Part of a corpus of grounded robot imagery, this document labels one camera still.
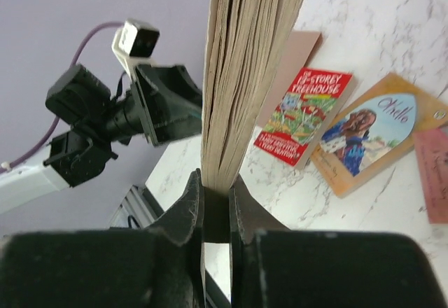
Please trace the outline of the brown Edward Tulane book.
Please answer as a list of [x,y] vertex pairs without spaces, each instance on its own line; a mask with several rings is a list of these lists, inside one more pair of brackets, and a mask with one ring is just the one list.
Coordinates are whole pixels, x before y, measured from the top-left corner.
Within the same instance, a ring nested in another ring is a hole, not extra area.
[[226,193],[239,173],[303,0],[210,0],[204,54],[202,183]]

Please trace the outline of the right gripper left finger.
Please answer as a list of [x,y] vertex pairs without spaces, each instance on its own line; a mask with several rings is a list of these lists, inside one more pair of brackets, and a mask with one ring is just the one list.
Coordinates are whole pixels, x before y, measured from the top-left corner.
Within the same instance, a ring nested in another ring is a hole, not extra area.
[[2,307],[203,307],[204,189],[143,229],[27,232],[1,240]]

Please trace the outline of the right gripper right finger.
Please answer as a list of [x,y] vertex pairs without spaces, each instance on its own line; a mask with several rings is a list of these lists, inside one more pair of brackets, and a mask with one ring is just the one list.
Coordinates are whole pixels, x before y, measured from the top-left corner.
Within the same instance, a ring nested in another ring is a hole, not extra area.
[[233,307],[441,307],[425,253],[403,234],[289,230],[238,178],[229,192]]

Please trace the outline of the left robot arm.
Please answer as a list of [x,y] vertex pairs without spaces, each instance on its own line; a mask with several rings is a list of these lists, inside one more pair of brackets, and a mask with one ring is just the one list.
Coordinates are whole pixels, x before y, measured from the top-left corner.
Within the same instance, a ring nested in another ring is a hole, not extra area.
[[200,134],[202,92],[183,65],[140,64],[125,90],[112,94],[83,65],[69,68],[49,89],[45,105],[70,126],[22,164],[2,164],[1,212],[75,188],[117,160],[112,145],[138,135],[154,147]]

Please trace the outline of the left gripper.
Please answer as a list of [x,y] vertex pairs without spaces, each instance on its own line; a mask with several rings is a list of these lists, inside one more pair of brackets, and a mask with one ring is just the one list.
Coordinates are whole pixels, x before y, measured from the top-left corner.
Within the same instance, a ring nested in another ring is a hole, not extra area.
[[140,64],[131,84],[148,142],[161,146],[202,132],[202,91],[185,66]]

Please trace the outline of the pink Shakespeare story book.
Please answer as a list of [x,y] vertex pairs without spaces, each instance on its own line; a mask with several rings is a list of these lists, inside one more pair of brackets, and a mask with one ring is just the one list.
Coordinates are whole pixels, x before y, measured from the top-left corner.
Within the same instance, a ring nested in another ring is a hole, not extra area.
[[447,225],[447,133],[440,128],[415,132],[421,187],[431,225]]

